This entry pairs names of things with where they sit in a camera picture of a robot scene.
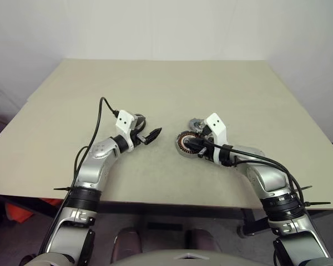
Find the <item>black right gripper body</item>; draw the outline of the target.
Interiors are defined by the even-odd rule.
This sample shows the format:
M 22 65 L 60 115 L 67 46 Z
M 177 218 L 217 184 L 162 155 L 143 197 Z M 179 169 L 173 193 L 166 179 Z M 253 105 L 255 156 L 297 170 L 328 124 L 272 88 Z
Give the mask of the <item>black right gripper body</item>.
M 211 130 L 203 130 L 200 134 L 200 137 L 204 140 L 205 146 L 201 149 L 206 149 L 206 153 L 204 155 L 204 159 L 213 162 L 213 155 L 214 155 L 214 138 L 211 133 Z

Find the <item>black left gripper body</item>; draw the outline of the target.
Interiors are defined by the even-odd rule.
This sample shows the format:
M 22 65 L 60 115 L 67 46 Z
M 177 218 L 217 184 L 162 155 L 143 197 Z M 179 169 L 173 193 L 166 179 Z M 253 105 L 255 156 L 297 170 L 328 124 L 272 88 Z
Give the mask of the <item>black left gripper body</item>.
M 135 128 L 134 130 L 131 131 L 131 140 L 133 145 L 140 145 L 141 143 L 146 142 L 146 138 L 141 135 L 141 132 L 143 131 L 143 128 L 137 129 Z

